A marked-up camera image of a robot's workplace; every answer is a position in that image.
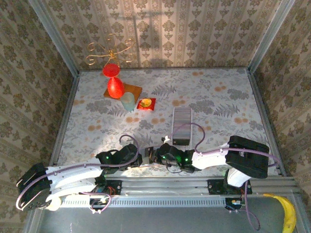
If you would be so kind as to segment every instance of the damask wallpaper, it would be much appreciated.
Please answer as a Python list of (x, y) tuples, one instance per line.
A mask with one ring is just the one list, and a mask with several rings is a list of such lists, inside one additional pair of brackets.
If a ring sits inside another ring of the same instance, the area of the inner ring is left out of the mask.
[(280, 0), (43, 0), (80, 70), (90, 42), (118, 48), (132, 38), (135, 61), (122, 67), (246, 67)]
[(310, 0), (295, 1), (255, 75), (284, 165), (305, 190), (311, 216)]
[(48, 163), (72, 77), (28, 1), (0, 1), (0, 18), (0, 233), (18, 233), (16, 181)]

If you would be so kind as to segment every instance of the red vase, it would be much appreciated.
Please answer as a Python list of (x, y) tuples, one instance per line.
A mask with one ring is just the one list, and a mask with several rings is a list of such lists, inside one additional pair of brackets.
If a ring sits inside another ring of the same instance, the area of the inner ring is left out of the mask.
[(122, 81), (117, 78), (119, 72), (120, 67), (113, 63), (107, 64), (103, 68), (103, 74), (110, 78), (107, 84), (109, 95), (116, 99), (120, 98), (124, 94), (124, 85)]
[(122, 81), (117, 77), (112, 77), (108, 81), (108, 92), (112, 98), (120, 98), (124, 94), (124, 85)]

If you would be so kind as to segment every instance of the floral tablecloth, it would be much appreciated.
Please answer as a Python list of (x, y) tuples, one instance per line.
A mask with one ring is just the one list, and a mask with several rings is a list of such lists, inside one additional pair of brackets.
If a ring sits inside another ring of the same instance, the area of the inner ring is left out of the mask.
[[(155, 110), (126, 111), (121, 102), (103, 96), (108, 78), (101, 72), (80, 74), (58, 165), (82, 162), (101, 151), (121, 149), (119, 137), (132, 135), (140, 147), (161, 145), (172, 130), (175, 106), (193, 109), (193, 122), (204, 127), (207, 150), (239, 135), (268, 145), (245, 68), (122, 70), (124, 83), (142, 87), (141, 98), (156, 98)], [(202, 132), (193, 127), (192, 146)], [(132, 168), (116, 176), (223, 176), (228, 166), (210, 167), (193, 174), (172, 174), (164, 166)], [(277, 175), (269, 168), (269, 175)]]

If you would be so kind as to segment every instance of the yellow banana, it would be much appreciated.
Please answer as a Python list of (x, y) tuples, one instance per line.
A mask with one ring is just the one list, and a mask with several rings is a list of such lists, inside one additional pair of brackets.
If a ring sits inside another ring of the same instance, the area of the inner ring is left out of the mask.
[(294, 205), (285, 197), (275, 196), (274, 194), (265, 193), (264, 197), (277, 199), (284, 209), (284, 224), (282, 233), (292, 233), (296, 226), (296, 211)]

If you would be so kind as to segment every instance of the glass cup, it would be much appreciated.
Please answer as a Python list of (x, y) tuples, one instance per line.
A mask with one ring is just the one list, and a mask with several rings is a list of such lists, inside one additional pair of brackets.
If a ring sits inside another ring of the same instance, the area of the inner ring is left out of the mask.
[(123, 96), (120, 98), (123, 107), (131, 112), (135, 108), (135, 98), (131, 92), (125, 92)]

